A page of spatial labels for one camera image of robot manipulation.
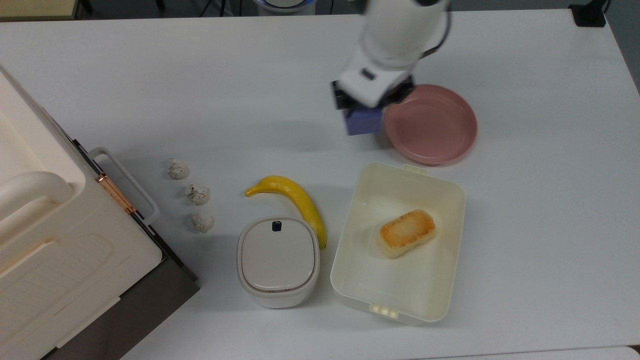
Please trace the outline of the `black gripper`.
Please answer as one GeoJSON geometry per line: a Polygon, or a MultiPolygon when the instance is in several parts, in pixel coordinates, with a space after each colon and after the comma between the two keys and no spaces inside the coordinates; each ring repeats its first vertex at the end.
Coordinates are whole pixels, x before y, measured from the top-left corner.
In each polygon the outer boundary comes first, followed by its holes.
{"type": "Polygon", "coordinates": [[[350,96],[344,89],[342,89],[338,85],[338,81],[334,80],[331,83],[331,88],[333,90],[334,95],[334,103],[336,105],[336,109],[341,111],[354,111],[358,107],[364,107],[365,109],[384,109],[392,104],[399,104],[402,102],[409,94],[414,91],[416,84],[414,82],[414,78],[410,75],[408,78],[400,82],[393,89],[389,89],[379,100],[376,105],[368,106],[365,105],[364,102],[361,102],[350,96]]]}

